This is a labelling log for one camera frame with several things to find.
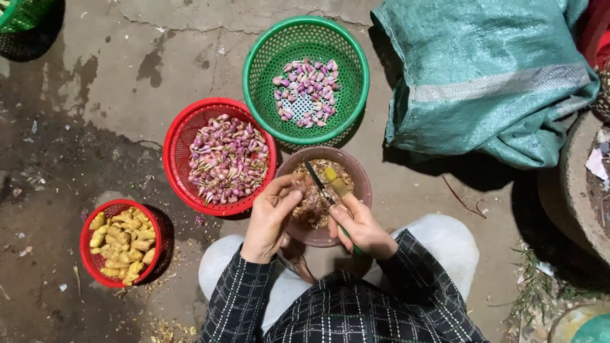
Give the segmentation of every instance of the green basket rim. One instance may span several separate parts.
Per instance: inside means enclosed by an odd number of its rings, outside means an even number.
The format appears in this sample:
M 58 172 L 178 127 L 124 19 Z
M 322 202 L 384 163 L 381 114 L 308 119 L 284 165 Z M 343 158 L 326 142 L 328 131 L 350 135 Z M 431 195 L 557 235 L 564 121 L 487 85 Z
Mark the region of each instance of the green basket rim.
M 291 26 L 294 24 L 316 24 L 319 26 L 326 26 L 330 29 L 333 29 L 341 37 L 343 37 L 345 40 L 347 40 L 350 43 L 350 45 L 356 50 L 356 54 L 358 56 L 358 61 L 360 62 L 360 66 L 362 68 L 362 83 L 363 83 L 362 91 L 360 93 L 360 99 L 358 99 L 358 104 L 356 105 L 356 108 L 352 111 L 352 113 L 350 113 L 347 120 L 345 120 L 340 126 L 336 127 L 334 130 L 332 130 L 330 132 L 327 132 L 326 134 L 323 134 L 321 136 L 314 137 L 314 138 L 294 138 L 289 135 L 285 135 L 284 133 L 279 132 L 278 130 L 275 130 L 275 128 L 273 128 L 269 124 L 267 124 L 267 122 L 263 119 L 263 117 L 260 115 L 259 111 L 254 106 L 254 102 L 252 101 L 252 96 L 250 95 L 250 90 L 249 90 L 249 85 L 248 85 L 248 75 L 250 74 L 250 68 L 252 66 L 252 61 L 254 59 L 254 56 L 260 49 L 260 47 L 267 41 L 267 39 L 269 37 L 273 36 L 276 32 L 281 31 L 285 27 Z M 250 48 L 250 51 L 248 51 L 248 55 L 246 56 L 246 61 L 243 64 L 243 72 L 242 72 L 243 96 L 245 97 L 246 104 L 248 105 L 250 112 L 254 116 L 254 119 L 256 119 L 256 121 L 267 132 L 269 132 L 271 135 L 273 135 L 273 137 L 276 137 L 277 139 L 281 139 L 285 142 L 289 142 L 289 143 L 296 144 L 296 145 L 320 144 L 320 143 L 326 142 L 328 140 L 331 140 L 331 139 L 337 137 L 343 131 L 347 130 L 350 127 L 350 125 L 352 125 L 352 123 L 354 123 L 354 121 L 356 121 L 358 116 L 361 114 L 362 109 L 364 108 L 364 106 L 367 102 L 368 89 L 370 86 L 369 83 L 370 83 L 370 81 L 369 81 L 369 75 L 368 75 L 367 56 L 364 54 L 364 50 L 360 46 L 360 43 L 358 43 L 358 40 L 356 40 L 356 38 L 349 31 L 347 31 L 347 29 L 345 29 L 343 26 L 335 23 L 332 20 L 322 18 L 320 16 L 313 16 L 313 15 L 298 15 L 298 16 L 292 16 L 290 18 L 286 18 L 282 21 L 275 23 L 272 27 L 270 27 L 267 31 L 265 31 L 262 35 L 260 35 L 259 38 L 256 40 L 256 42 L 254 42 L 254 44 Z
M 4 26 L 4 23 L 13 14 L 13 11 L 15 11 L 15 8 L 17 8 L 17 4 L 19 2 L 21 2 L 21 0 L 12 0 L 10 2 L 9 6 L 6 8 L 6 11 L 4 11 L 4 13 L 2 13 L 2 15 L 0 16 L 0 28 Z

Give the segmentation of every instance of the brown bowl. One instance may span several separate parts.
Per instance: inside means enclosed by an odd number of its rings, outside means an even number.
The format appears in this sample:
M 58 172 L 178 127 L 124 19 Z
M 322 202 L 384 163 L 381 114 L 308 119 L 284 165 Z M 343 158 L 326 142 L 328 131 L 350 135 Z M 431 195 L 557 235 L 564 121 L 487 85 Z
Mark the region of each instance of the brown bowl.
M 351 176 L 351 180 L 354 182 L 354 195 L 362 200 L 363 204 L 371 207 L 373 192 L 367 172 L 352 155 L 343 150 L 327 146 L 313 146 L 299 150 L 279 166 L 276 177 L 291 174 L 300 163 L 313 159 L 327 159 L 344 166 L 345 172 Z M 334 247 L 341 243 L 338 237 L 331 238 L 328 233 L 328 225 L 316 229 L 307 221 L 298 220 L 292 215 L 289 216 L 286 232 L 288 232 L 290 237 L 312 247 Z

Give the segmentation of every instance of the small red basket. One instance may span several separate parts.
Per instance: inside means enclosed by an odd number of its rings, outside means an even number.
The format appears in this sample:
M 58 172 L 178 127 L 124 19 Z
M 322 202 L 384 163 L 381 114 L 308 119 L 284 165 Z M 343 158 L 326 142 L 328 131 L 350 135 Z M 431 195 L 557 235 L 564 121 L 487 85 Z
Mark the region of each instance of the small red basket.
M 121 212 L 128 210 L 130 207 L 135 207 L 141 210 L 145 216 L 147 216 L 154 228 L 155 233 L 155 252 L 152 257 L 152 262 L 147 266 L 147 268 L 140 274 L 140 278 L 134 281 L 134 284 L 138 284 L 142 280 L 144 280 L 155 268 L 157 261 L 159 260 L 159 256 L 165 251 L 167 247 L 167 238 L 163 235 L 165 232 L 165 228 L 162 227 L 163 221 L 161 219 L 157 219 L 157 217 L 149 211 L 146 206 L 136 203 L 132 200 L 127 199 L 119 199 L 108 201 L 107 203 L 101 205 L 93 211 L 87 220 L 85 221 L 85 225 L 82 227 L 81 231 L 81 259 L 82 263 L 85 266 L 85 269 L 89 272 L 89 274 L 99 283 L 103 284 L 106 287 L 115 287 L 122 288 L 125 287 L 123 282 L 117 278 L 109 278 L 102 274 L 99 270 L 105 266 L 106 259 L 102 257 L 100 254 L 91 254 L 91 248 L 89 247 L 89 242 L 91 241 L 91 237 L 93 236 L 94 230 L 90 230 L 89 226 L 91 222 L 95 218 L 95 216 L 104 212 L 106 218 L 111 218 L 115 215 L 120 214 Z
M 208 120 L 225 113 L 231 118 L 252 123 L 254 128 L 262 133 L 269 147 L 269 168 L 262 185 L 250 196 L 232 204 L 214 205 L 210 203 L 206 206 L 205 199 L 198 196 L 197 186 L 188 181 L 190 171 L 188 160 L 191 155 L 189 147 L 193 143 L 197 131 L 203 126 L 207 126 Z M 252 207 L 255 197 L 275 176 L 276 153 L 273 136 L 260 128 L 250 114 L 248 106 L 228 98 L 207 98 L 189 105 L 172 122 L 163 143 L 163 167 L 171 188 L 187 205 L 204 214 L 224 216 L 238 214 Z

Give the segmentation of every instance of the green knife handle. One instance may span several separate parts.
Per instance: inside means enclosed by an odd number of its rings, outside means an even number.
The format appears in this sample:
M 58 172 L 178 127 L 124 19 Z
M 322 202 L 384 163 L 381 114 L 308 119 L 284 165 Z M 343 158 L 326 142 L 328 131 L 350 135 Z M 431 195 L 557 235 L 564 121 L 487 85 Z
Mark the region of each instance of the green knife handle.
M 347 230 L 344 229 L 341 225 L 339 225 L 339 227 L 341 228 L 341 230 L 343 230 L 343 233 L 347 236 L 347 238 L 351 239 L 350 234 L 347 233 Z M 352 240 L 351 243 L 354 245 L 354 252 L 357 255 L 364 255 L 364 253 L 362 252 L 362 250 L 360 250 L 360 248 L 358 248 L 358 246 L 356 244 L 354 244 L 354 241 Z

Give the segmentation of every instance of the person's left hand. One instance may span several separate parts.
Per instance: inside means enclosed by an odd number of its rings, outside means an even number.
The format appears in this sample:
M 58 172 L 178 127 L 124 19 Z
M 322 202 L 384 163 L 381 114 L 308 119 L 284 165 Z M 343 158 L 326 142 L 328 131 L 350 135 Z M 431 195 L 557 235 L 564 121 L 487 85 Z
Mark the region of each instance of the person's left hand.
M 301 202 L 311 184 L 313 180 L 304 174 L 284 175 L 270 182 L 254 199 L 240 253 L 244 260 L 258 264 L 271 261 L 284 239 L 282 222 Z

